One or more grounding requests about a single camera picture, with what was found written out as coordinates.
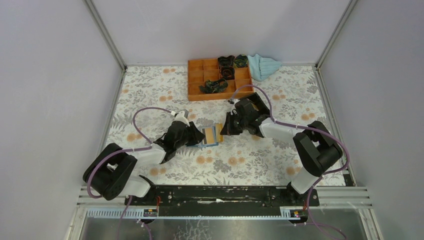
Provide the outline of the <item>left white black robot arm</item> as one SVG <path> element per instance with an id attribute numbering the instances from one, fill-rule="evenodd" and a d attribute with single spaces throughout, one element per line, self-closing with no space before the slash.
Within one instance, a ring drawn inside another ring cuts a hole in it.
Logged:
<path id="1" fill-rule="evenodd" d="M 107 201 L 120 194 L 135 196 L 144 206 L 152 204 L 155 192 L 151 183 L 136 176 L 134 170 L 141 165 L 160 165 L 171 160 L 179 148 L 194 146 L 205 139 L 195 124 L 175 120 L 160 138 L 151 145 L 124 149 L 116 143 L 108 144 L 83 174 L 87 194 L 93 199 Z"/>

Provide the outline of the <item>orange compartment tray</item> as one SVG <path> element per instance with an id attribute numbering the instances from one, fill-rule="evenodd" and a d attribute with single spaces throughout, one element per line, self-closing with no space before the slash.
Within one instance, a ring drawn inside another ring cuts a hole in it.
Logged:
<path id="1" fill-rule="evenodd" d="M 248 64 L 235 67 L 229 57 L 191 59 L 188 61 L 188 100 L 209 101 L 229 99 L 233 93 L 240 98 L 254 92 Z"/>

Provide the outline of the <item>blue leather card holder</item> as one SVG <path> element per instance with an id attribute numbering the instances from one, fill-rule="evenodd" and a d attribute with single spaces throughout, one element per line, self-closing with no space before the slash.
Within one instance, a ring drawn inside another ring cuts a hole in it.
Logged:
<path id="1" fill-rule="evenodd" d="M 219 145 L 215 126 L 203 127 L 200 131 L 205 135 L 205 137 L 200 143 L 194 145 L 195 147 L 207 148 Z"/>

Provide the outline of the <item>gold black credit card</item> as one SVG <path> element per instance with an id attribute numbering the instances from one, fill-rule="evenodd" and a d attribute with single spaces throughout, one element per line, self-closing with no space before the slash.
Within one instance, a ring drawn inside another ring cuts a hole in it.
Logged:
<path id="1" fill-rule="evenodd" d="M 212 146 L 217 144 L 215 127 L 205 127 L 202 129 L 202 132 L 205 135 L 203 140 L 203 144 L 205 146 Z"/>

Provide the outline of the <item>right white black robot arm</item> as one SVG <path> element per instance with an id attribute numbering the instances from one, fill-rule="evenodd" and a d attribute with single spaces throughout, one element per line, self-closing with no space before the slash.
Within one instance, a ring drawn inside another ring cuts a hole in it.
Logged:
<path id="1" fill-rule="evenodd" d="M 292 127 L 273 121 L 262 100 L 245 97 L 228 102 L 233 107 L 226 113 L 221 135 L 235 136 L 248 131 L 259 138 L 294 144 L 302 168 L 287 185 L 286 198 L 293 206 L 301 205 L 307 199 L 306 192 L 343 156 L 341 147 L 328 136 L 328 130 L 320 121 L 314 121 L 306 128 Z"/>

